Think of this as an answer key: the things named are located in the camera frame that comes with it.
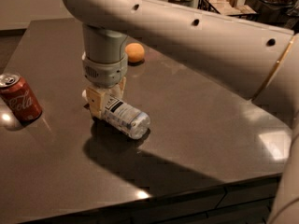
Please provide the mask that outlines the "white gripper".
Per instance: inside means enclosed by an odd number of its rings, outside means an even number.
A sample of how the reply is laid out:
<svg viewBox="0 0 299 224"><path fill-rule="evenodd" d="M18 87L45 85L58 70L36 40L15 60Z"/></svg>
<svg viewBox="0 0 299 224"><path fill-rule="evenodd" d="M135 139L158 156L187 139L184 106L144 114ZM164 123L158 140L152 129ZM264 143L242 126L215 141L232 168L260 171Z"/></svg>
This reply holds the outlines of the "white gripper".
<svg viewBox="0 0 299 224"><path fill-rule="evenodd" d="M121 99L126 86L126 73L128 68L128 57L124 56L117 62L99 63L82 55L84 76L93 84L101 88L111 88L110 93ZM86 89L86 98L89 104L90 113L93 118L102 118L103 102L105 92L94 86Z"/></svg>

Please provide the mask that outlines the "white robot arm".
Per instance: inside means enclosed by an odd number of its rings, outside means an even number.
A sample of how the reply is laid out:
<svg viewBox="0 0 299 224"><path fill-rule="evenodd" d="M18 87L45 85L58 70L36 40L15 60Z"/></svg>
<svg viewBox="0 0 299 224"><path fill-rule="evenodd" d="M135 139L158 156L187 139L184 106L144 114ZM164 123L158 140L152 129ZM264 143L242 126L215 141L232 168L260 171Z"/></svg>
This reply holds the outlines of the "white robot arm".
<svg viewBox="0 0 299 224"><path fill-rule="evenodd" d="M294 32L158 0L63 0L84 27L85 76L108 89L126 71L133 37L251 100L292 129L267 224L299 222L299 41Z"/></svg>

